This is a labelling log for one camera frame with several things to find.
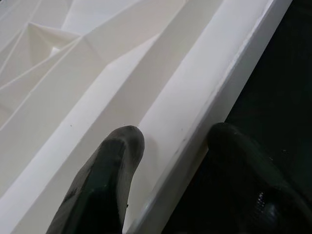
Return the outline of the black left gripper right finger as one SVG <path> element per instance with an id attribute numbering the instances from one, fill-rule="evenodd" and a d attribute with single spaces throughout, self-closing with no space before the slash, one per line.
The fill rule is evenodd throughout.
<path id="1" fill-rule="evenodd" d="M 310 234 L 312 205 L 252 138 L 221 122 L 207 135 L 241 234 Z"/>

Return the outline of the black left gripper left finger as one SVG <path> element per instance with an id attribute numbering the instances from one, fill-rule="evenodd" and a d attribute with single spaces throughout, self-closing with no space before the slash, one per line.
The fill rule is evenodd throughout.
<path id="1" fill-rule="evenodd" d="M 72 181 L 48 234 L 120 234 L 145 141 L 136 126 L 112 131 Z"/>

